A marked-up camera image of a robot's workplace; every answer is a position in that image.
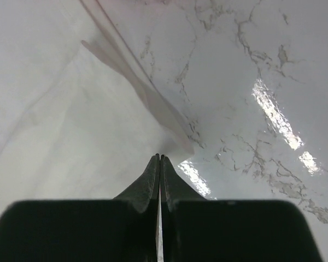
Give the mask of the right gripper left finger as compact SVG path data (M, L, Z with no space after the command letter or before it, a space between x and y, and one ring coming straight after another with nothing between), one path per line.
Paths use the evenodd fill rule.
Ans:
M159 156L112 199L16 201L0 216L0 261L157 261Z

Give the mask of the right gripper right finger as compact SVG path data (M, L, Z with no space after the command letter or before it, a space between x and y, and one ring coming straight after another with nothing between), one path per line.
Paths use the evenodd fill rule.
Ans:
M321 261L311 230L284 200L208 200L160 159L165 261Z

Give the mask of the white t-shirt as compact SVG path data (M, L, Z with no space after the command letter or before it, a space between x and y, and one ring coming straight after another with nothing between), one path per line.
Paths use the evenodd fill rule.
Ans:
M106 198L194 153L100 1L0 1L0 210Z

